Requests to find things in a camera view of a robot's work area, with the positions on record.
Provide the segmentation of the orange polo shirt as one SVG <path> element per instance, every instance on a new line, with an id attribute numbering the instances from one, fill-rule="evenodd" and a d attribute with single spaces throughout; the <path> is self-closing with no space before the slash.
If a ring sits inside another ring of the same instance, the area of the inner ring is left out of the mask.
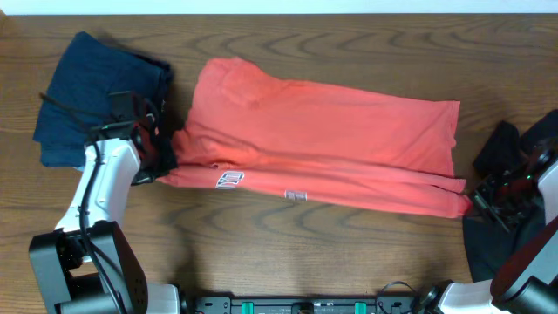
<path id="1" fill-rule="evenodd" d="M 453 100 L 274 78 L 241 58 L 213 58 L 163 181 L 460 217 L 471 203 L 453 171 L 458 117 Z"/>

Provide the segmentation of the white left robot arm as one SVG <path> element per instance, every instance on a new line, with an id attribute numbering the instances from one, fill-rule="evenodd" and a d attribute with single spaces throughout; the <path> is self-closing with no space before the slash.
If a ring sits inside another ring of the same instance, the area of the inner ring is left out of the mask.
<path id="1" fill-rule="evenodd" d="M 85 166 L 71 205 L 29 257 L 46 310 L 55 314 L 184 313 L 174 284 L 149 283 L 120 224 L 129 190 L 151 183 L 168 153 L 161 110 L 134 92 L 109 96 L 111 111 L 85 129 Z"/>

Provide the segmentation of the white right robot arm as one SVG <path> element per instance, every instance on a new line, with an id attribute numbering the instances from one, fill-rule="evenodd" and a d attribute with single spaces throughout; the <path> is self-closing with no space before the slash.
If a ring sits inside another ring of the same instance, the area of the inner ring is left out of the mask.
<path id="1" fill-rule="evenodd" d="M 485 222 L 507 233 L 529 214 L 541 213 L 544 228 L 514 253 L 491 280 L 448 281 L 433 286 L 415 313 L 557 312 L 557 139 L 535 146 L 527 163 L 500 177 L 488 177 L 472 203 Z"/>

